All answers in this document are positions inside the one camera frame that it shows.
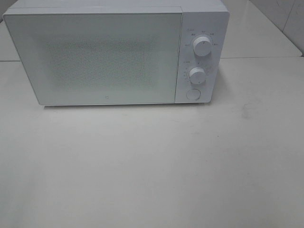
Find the round white door button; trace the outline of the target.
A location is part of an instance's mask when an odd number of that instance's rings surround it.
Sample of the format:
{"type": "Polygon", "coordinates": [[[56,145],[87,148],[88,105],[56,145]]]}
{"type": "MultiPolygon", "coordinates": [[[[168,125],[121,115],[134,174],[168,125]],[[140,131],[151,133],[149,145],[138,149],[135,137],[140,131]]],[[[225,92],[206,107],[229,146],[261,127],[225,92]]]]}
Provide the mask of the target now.
{"type": "Polygon", "coordinates": [[[201,92],[198,89],[191,89],[186,93],[187,98],[192,101],[199,100],[200,95],[201,95],[201,92]]]}

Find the white timer knob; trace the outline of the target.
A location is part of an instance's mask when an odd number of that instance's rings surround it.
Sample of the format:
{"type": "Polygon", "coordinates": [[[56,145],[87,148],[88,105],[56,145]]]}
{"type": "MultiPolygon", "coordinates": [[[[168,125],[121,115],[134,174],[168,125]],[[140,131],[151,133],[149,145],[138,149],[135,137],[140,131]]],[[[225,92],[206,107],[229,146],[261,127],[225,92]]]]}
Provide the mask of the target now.
{"type": "Polygon", "coordinates": [[[200,85],[206,81],[207,74],[201,67],[195,67],[188,73],[188,78],[191,84],[200,85]]]}

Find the white microwave door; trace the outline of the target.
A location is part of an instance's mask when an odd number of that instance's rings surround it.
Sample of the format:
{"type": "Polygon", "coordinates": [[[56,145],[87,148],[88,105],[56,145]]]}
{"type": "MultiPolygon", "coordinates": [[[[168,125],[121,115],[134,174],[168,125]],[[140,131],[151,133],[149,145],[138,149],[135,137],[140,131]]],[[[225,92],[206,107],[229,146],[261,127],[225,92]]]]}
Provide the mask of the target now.
{"type": "Polygon", "coordinates": [[[172,103],[180,13],[7,15],[41,105],[172,103]]]}

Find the upper white power knob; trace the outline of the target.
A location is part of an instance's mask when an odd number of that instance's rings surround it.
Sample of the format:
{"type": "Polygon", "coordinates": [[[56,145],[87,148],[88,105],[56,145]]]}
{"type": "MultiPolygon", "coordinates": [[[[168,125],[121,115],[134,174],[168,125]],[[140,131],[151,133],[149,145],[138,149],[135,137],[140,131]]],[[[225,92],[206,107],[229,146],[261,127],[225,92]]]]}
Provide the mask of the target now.
{"type": "Polygon", "coordinates": [[[194,38],[192,47],[194,54],[198,57],[207,56],[212,50],[212,39],[207,35],[200,35],[194,38]]]}

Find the white microwave oven body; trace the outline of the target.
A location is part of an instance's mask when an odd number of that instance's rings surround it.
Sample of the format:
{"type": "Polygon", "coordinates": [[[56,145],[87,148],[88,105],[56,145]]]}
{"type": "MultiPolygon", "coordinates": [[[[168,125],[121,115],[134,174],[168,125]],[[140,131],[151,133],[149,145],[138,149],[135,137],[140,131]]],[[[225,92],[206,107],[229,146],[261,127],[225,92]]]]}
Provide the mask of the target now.
{"type": "MultiPolygon", "coordinates": [[[[39,8],[11,8],[3,16],[7,15],[106,15],[106,14],[167,14],[180,13],[180,44],[178,57],[178,70],[175,88],[175,100],[172,103],[154,104],[186,104],[208,103],[217,76],[219,59],[223,47],[229,12],[226,9],[198,9],[185,10],[180,6],[168,7],[39,7],[39,8]],[[194,38],[207,35],[212,39],[211,52],[204,57],[194,54],[192,43],[194,38]],[[190,83],[188,73],[195,67],[201,67],[207,74],[206,81],[200,85],[190,83]],[[189,100],[186,93],[191,89],[201,92],[197,101],[189,100]]],[[[102,105],[131,105],[131,104],[102,104],[102,105]]]]}

